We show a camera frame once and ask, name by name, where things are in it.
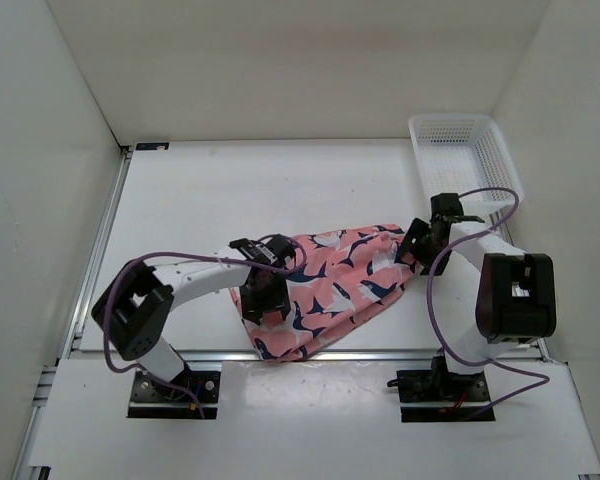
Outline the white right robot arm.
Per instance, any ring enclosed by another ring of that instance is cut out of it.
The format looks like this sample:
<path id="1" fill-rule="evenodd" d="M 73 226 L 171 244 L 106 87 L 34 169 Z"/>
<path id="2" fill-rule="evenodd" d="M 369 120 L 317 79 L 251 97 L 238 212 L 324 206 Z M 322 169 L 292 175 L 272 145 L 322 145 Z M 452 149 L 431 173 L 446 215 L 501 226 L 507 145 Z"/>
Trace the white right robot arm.
<path id="1" fill-rule="evenodd" d="M 462 198 L 458 193 L 433 196 L 430 220 L 413 220 L 396 254 L 398 260 L 413 259 L 427 278 L 427 312 L 441 344 L 436 361 L 440 368 L 430 373 L 429 387 L 444 400 L 464 389 L 465 377 L 482 373 L 520 344 L 552 336 L 557 326 L 552 259 L 502 239 L 497 224 L 488 227 L 481 217 L 464 212 Z M 453 253 L 468 261 L 480 278 L 475 321 L 450 343 L 435 316 L 433 287 Z"/>

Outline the pink shark print shorts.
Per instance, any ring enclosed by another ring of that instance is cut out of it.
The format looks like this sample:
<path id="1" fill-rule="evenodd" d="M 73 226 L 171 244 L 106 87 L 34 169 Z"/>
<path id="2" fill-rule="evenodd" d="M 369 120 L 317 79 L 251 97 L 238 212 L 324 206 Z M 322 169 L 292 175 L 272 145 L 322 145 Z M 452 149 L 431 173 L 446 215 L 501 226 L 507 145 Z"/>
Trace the pink shark print shorts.
<path id="1" fill-rule="evenodd" d="M 308 254 L 288 277 L 282 326 L 242 323 L 259 357 L 292 362 L 344 338 L 396 303 L 414 273 L 394 262 L 405 231 L 394 224 L 296 235 Z"/>

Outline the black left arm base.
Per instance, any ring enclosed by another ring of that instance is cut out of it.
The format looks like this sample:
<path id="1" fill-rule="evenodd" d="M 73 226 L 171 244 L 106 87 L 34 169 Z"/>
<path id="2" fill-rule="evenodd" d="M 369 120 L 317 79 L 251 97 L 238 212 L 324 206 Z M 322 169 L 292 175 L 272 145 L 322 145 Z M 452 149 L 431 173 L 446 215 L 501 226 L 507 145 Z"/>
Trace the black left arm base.
<path id="1" fill-rule="evenodd" d="M 215 420 L 218 415 L 221 370 L 189 369 L 174 381 L 178 388 L 136 371 L 127 407 L 130 419 Z"/>

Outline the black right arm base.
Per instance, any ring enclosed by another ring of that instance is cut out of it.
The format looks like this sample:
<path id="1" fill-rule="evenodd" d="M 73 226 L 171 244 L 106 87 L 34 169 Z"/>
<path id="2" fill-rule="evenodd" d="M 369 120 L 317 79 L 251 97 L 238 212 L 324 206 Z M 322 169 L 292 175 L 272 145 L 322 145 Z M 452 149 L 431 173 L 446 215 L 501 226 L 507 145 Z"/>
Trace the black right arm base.
<path id="1" fill-rule="evenodd" d="M 402 423 L 496 420 L 485 374 L 452 373 L 442 356 L 428 369 L 397 370 L 386 387 L 398 393 Z"/>

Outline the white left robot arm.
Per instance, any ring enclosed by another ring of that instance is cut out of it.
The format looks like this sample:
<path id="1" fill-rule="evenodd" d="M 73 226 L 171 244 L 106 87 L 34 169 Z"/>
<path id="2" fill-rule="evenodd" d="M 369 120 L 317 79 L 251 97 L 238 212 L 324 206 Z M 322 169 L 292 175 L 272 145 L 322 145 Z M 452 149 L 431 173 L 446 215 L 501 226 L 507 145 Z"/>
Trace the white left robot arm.
<path id="1" fill-rule="evenodd" d="M 101 294 L 91 316 L 103 334 L 104 358 L 114 373 L 144 371 L 168 400 L 191 387 L 186 361 L 164 339 L 172 311 L 222 290 L 238 292 L 242 319 L 261 325 L 291 310 L 288 277 L 306 264 L 303 247 L 281 234 L 241 238 L 212 255 L 167 252 L 128 261 Z"/>

